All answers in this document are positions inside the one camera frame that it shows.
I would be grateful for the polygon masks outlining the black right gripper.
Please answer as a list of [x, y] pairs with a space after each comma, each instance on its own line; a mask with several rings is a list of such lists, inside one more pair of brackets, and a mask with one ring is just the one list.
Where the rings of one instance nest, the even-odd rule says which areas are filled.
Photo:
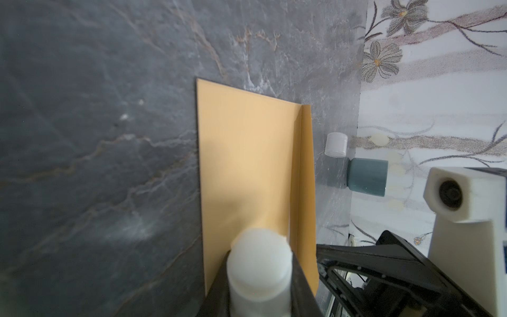
[[349, 316], [490, 316], [384, 232], [373, 246], [319, 244], [320, 281]]

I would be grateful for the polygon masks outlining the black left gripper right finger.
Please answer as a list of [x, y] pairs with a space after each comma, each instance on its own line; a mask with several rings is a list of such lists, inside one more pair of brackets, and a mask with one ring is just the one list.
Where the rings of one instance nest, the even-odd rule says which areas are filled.
[[297, 257], [293, 255], [290, 283], [292, 317], [323, 317]]

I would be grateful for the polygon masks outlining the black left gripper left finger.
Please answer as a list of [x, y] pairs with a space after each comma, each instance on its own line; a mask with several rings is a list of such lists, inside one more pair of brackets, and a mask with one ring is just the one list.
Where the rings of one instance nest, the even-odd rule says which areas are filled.
[[196, 317], [230, 317], [230, 290], [227, 276], [227, 252]]

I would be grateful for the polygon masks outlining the white glue stick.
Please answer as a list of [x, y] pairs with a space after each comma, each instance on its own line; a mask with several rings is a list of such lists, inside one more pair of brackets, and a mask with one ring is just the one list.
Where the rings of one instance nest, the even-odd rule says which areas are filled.
[[231, 316], [290, 316], [293, 252], [269, 229], [243, 232], [227, 258]]

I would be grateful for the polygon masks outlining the white glue stick cap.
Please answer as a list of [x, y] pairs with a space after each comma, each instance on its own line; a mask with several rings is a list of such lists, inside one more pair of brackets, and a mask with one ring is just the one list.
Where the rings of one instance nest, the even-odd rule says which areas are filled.
[[348, 136], [344, 133], [332, 132], [327, 135], [325, 155], [332, 158], [345, 158], [348, 149]]

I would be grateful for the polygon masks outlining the tan paper envelope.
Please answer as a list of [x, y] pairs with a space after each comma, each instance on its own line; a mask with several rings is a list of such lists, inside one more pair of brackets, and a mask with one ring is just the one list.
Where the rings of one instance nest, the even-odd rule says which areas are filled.
[[312, 109], [196, 81], [205, 288], [249, 228], [285, 236], [317, 292]]

